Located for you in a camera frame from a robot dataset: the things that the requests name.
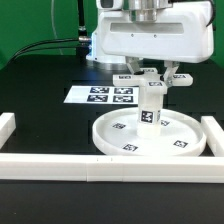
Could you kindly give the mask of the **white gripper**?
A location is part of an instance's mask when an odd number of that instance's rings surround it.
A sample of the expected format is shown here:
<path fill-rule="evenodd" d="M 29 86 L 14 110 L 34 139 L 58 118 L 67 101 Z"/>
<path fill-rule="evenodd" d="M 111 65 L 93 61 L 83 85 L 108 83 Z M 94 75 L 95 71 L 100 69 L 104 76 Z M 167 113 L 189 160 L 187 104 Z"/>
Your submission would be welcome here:
<path fill-rule="evenodd" d="M 104 11 L 98 17 L 99 45 L 105 54 L 127 56 L 133 75 L 143 74 L 134 57 L 164 60 L 164 83 L 172 87 L 179 62 L 199 63 L 212 55 L 212 11 L 209 1 L 173 3 L 158 10 L 155 21 L 141 22 L 127 11 Z"/>

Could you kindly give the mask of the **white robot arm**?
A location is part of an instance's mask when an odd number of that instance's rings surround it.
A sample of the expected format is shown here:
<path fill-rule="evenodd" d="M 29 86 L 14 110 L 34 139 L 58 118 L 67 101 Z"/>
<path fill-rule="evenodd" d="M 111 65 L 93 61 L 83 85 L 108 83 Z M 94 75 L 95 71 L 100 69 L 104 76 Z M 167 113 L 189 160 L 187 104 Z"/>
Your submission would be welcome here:
<path fill-rule="evenodd" d="M 164 81 L 171 84 L 181 62 L 200 63 L 213 54 L 212 0 L 96 0 L 96 6 L 86 56 L 91 64 L 140 77 L 140 60 L 162 60 Z"/>

